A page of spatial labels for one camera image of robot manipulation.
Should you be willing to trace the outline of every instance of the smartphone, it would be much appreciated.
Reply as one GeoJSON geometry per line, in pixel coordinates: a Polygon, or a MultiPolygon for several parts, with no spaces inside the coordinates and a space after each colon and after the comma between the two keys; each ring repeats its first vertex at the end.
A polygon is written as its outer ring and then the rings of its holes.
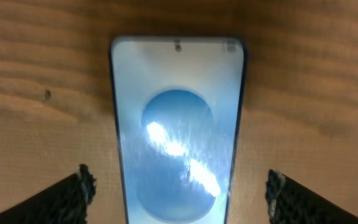
{"type": "Polygon", "coordinates": [[[231,37],[120,37],[111,80],[128,224],[223,224],[245,82],[231,37]]]}

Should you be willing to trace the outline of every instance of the blue circle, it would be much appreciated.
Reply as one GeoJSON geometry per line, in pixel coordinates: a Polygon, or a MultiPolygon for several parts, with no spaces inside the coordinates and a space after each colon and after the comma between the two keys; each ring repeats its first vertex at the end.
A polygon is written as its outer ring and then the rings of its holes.
{"type": "Polygon", "coordinates": [[[215,197],[203,184],[190,181],[192,155],[208,153],[214,121],[209,106],[199,96],[185,90],[165,91],[152,98],[142,114],[142,129],[149,147],[142,157],[137,182],[137,198],[144,209],[163,222],[194,222],[212,208],[215,197]],[[156,150],[147,127],[164,130],[166,141],[182,144],[186,154],[156,150]]]}

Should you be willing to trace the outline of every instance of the light blue screen background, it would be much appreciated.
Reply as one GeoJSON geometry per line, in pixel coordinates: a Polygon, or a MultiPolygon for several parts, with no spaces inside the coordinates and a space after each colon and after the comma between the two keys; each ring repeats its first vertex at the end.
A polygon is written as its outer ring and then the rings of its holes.
{"type": "Polygon", "coordinates": [[[244,53],[120,40],[112,60],[129,224],[223,224],[244,53]]]}

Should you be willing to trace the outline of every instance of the wooden table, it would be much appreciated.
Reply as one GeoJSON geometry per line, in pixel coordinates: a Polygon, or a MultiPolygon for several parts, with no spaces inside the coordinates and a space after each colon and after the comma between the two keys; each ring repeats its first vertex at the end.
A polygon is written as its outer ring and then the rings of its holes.
{"type": "Polygon", "coordinates": [[[358,216],[358,1],[0,1],[0,211],[86,163],[90,223],[125,223],[108,48],[120,34],[243,37],[229,223],[267,223],[281,169],[358,216]]]}

